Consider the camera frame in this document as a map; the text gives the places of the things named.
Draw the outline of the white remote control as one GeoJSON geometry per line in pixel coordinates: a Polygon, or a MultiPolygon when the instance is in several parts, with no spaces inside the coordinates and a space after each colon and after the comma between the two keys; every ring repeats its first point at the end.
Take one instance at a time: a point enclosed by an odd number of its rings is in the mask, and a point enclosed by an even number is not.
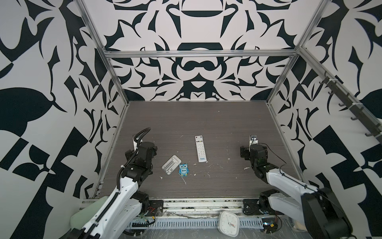
{"type": "Polygon", "coordinates": [[[207,162],[203,136],[202,135],[195,136],[195,142],[196,142],[196,149],[197,149],[197,155],[198,155],[198,162],[200,163],[207,162]]]}

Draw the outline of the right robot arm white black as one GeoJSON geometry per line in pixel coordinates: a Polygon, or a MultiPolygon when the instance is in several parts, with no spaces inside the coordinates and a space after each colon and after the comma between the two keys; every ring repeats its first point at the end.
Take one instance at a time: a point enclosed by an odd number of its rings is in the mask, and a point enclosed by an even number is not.
{"type": "Polygon", "coordinates": [[[282,213],[304,226],[314,239],[351,237],[353,227],[332,190],[303,183],[283,172],[268,162],[269,150],[267,144],[254,141],[248,147],[240,147],[241,158],[250,162],[255,175],[273,186],[257,200],[245,199],[243,213],[282,213]]]}

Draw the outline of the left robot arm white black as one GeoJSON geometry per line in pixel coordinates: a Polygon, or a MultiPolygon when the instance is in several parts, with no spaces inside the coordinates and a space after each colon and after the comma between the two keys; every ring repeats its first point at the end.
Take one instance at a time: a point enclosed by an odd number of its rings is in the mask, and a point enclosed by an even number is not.
{"type": "Polygon", "coordinates": [[[149,196],[139,191],[139,187],[152,174],[152,159],[157,149],[152,142],[141,142],[135,151],[129,150],[129,158],[117,174],[111,195],[81,229],[72,229],[67,238],[117,239],[135,217],[146,213],[149,196]]]}

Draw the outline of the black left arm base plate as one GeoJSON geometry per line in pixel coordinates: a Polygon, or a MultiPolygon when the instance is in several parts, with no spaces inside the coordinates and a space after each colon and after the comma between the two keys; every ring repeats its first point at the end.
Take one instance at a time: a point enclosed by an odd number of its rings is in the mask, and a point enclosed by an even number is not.
{"type": "Polygon", "coordinates": [[[156,217],[163,212],[164,201],[163,200],[149,200],[148,207],[144,211],[145,217],[156,217]]]}

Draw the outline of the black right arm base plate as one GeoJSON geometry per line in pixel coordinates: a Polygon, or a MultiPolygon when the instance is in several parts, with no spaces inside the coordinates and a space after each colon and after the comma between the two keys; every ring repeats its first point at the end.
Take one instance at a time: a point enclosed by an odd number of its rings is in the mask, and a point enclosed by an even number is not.
{"type": "Polygon", "coordinates": [[[258,199],[244,199],[242,212],[244,215],[247,215],[247,216],[269,214],[268,211],[261,210],[258,199]]]}

